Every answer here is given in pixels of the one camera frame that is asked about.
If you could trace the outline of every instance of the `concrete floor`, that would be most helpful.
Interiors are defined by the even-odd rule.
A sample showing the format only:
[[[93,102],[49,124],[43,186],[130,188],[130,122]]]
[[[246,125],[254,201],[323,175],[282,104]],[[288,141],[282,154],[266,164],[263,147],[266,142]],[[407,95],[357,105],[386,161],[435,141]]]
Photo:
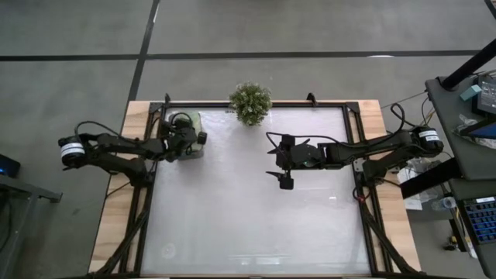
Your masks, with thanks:
[[[136,54],[151,6],[152,0],[3,0],[0,56]],[[162,0],[149,53],[476,50],[495,37],[482,0]],[[136,98],[163,99],[168,92],[176,100],[227,99],[237,83],[252,80],[271,88],[274,99],[314,92],[388,105],[468,58],[147,61]],[[63,172],[57,139],[86,119],[120,129],[135,67],[135,61],[0,62],[0,153],[22,163],[20,179],[64,193],[58,205],[39,203],[14,278],[87,271],[109,176],[94,167]],[[410,121],[421,122],[424,98],[402,102]],[[383,113],[395,130],[399,121]],[[432,125],[440,129],[436,118]],[[448,222],[412,222],[412,230],[424,271],[484,277],[476,260],[441,250]]]

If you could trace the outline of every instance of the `potted plant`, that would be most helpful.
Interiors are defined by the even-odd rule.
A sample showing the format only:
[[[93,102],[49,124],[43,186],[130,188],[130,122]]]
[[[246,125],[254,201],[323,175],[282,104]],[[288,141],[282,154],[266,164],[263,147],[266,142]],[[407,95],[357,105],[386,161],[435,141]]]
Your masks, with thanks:
[[[269,88],[251,81],[238,84],[229,100],[238,120],[247,126],[259,125],[272,107]]]

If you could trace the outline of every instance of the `small succulent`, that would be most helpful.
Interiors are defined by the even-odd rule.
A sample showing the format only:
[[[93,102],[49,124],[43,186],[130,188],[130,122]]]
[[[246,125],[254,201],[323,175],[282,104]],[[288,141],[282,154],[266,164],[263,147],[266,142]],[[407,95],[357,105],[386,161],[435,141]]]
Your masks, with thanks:
[[[238,84],[229,100],[238,120],[247,126],[259,125],[272,107],[269,88],[263,88],[251,81]]]

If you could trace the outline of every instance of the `wooden table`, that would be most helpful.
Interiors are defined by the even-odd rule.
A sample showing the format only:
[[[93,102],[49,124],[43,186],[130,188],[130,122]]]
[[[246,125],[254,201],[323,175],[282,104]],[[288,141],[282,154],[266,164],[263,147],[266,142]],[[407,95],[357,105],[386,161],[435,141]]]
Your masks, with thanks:
[[[382,119],[381,107],[379,106],[379,101],[377,100],[339,100],[320,102],[359,102],[365,137],[367,139],[371,139],[374,137],[383,136],[386,133],[384,121]],[[129,103],[126,111],[126,117],[124,119],[124,126],[122,128],[123,136],[129,138],[143,138],[149,106],[149,101],[135,101]],[[357,128],[355,125],[356,122],[353,121],[353,119],[351,122],[354,138],[358,139],[356,131]],[[397,180],[396,176],[393,174],[388,174],[386,178],[392,181]],[[123,174],[113,176],[110,180],[108,191],[118,188],[127,181],[126,176]],[[421,270],[400,189],[392,184],[382,184],[377,186],[377,193],[381,205],[381,213],[383,216],[387,237],[412,267],[416,270]],[[91,257],[89,272],[97,271],[100,267],[102,267],[124,238],[132,196],[133,188],[124,187],[105,201],[100,226],[98,228],[95,248]],[[134,245],[131,246],[128,261],[129,270],[132,270],[133,268],[137,240],[138,236],[135,237],[133,243]],[[381,260],[381,248],[375,236],[374,246],[379,270],[384,270],[384,263],[382,263]]]

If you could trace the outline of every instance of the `keyboard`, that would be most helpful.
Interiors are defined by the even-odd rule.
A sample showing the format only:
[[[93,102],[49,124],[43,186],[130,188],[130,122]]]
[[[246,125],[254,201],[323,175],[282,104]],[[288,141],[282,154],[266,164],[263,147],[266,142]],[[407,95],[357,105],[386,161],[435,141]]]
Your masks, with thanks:
[[[496,197],[464,200],[470,219],[471,234],[477,244],[496,242]]]

